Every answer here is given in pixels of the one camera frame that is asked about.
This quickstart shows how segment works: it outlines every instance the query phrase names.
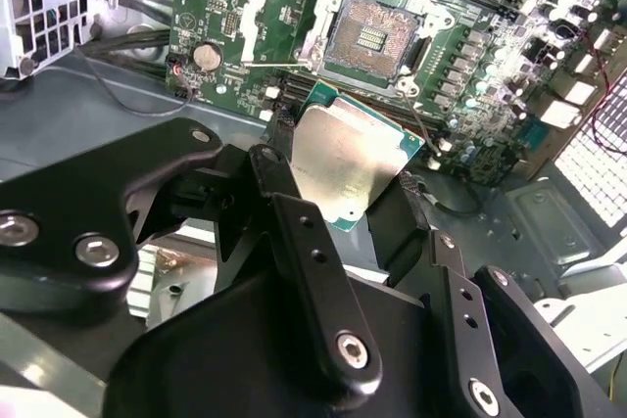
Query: black plastic mount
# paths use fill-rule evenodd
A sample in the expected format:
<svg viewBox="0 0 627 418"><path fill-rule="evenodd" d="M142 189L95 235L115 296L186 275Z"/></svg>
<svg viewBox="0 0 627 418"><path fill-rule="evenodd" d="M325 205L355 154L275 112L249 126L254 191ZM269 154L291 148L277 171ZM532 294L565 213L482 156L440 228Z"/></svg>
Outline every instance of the black plastic mount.
<svg viewBox="0 0 627 418"><path fill-rule="evenodd" d="M123 308L137 245L202 218L216 223L217 293L122 355L105 418L617 418L513 280L467 279L420 204L401 175L367 214L394 289L347 277L284 154L222 147L179 118L0 185L0 214L38 228L0 247L0 309L102 320ZM78 259L93 234L118 247L111 265Z"/></svg>

